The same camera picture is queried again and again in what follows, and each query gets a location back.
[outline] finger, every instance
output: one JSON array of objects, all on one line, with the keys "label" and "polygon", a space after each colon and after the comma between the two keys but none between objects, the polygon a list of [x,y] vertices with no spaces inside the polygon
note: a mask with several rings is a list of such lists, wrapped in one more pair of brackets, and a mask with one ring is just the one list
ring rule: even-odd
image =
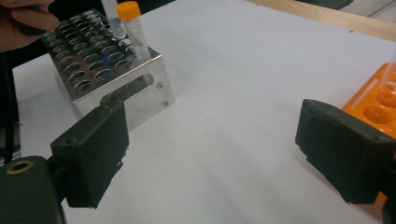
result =
[{"label": "finger", "polygon": [[0,0],[0,5],[9,8],[50,5],[55,0]]},{"label": "finger", "polygon": [[39,38],[41,38],[40,35],[26,35],[22,40],[22,43],[25,44],[23,44],[23,46],[20,46],[20,48],[30,45],[31,43],[37,41]]},{"label": "finger", "polygon": [[49,12],[49,5],[39,5],[38,9],[40,12]]},{"label": "finger", "polygon": [[14,8],[11,10],[14,20],[37,29],[52,31],[59,25],[58,19],[48,12],[37,12],[28,8]]}]

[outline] human hand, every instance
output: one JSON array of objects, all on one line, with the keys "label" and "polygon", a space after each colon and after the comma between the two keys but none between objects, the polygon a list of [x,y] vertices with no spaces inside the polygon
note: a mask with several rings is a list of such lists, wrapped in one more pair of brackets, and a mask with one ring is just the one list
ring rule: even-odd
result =
[{"label": "human hand", "polygon": [[[0,0],[0,52],[25,47],[41,37],[23,34],[19,22],[41,30],[54,30],[59,21],[48,10],[53,1]],[[26,8],[32,5],[38,5],[40,11]]]}]

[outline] white tabletop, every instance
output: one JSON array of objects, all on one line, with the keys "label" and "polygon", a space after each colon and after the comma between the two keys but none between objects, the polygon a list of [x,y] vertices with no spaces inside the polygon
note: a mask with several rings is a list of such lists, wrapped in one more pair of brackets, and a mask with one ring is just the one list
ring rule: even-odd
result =
[{"label": "white tabletop", "polygon": [[[176,0],[141,18],[177,101],[130,132],[97,209],[68,223],[381,223],[294,143],[304,98],[343,106],[396,44],[242,0]],[[22,155],[77,121],[50,56],[14,69]]]}]

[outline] plastic tube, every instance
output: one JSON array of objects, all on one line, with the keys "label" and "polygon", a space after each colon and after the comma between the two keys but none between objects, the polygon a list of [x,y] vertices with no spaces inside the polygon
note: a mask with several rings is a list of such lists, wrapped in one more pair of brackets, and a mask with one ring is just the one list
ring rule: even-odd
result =
[{"label": "plastic tube", "polygon": [[117,0],[102,0],[102,6],[105,10],[111,33],[117,39],[123,39],[125,37],[125,29],[117,13],[117,4]]},{"label": "plastic tube", "polygon": [[123,2],[117,6],[117,11],[125,25],[137,60],[141,63],[148,61],[150,59],[149,47],[139,20],[141,15],[139,5],[134,1]]}]

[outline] silver metal plate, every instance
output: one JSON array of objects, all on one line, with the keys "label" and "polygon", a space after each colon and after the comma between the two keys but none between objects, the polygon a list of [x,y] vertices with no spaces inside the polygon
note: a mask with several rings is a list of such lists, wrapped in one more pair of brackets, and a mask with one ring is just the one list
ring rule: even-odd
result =
[{"label": "silver metal plate", "polygon": [[139,62],[129,39],[114,38],[94,9],[62,21],[42,40],[81,116],[122,100],[132,130],[175,101],[163,57],[150,49],[150,59]]}]

